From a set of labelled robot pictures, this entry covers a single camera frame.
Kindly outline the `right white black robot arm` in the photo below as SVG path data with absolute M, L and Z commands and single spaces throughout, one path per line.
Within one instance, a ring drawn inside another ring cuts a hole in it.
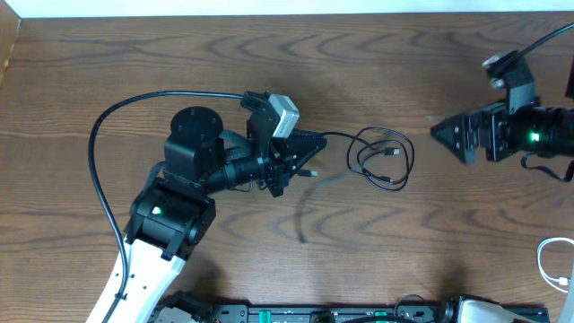
M 445 118 L 430 135 L 463 164 L 476 163 L 476 150 L 483 148 L 489 162 L 523 153 L 521 167 L 530 170 L 532 156 L 573 156 L 573 111 L 533 102 L 513 111 L 498 101 Z

